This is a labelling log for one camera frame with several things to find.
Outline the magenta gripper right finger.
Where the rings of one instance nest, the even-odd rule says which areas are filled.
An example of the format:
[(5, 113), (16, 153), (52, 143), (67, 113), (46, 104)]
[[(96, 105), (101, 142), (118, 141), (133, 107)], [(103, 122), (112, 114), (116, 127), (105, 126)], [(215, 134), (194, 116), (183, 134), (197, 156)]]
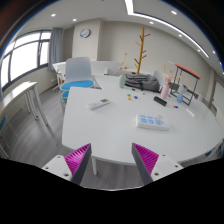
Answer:
[(168, 155), (157, 154), (136, 143), (132, 144), (132, 155), (144, 185), (182, 169), (182, 166)]

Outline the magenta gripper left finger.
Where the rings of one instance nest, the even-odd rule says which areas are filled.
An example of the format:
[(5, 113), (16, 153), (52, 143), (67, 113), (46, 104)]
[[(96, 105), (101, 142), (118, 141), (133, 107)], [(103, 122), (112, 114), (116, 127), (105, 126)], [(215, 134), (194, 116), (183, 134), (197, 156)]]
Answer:
[(91, 144), (86, 144), (66, 156), (56, 155), (42, 169), (79, 185), (91, 154)]

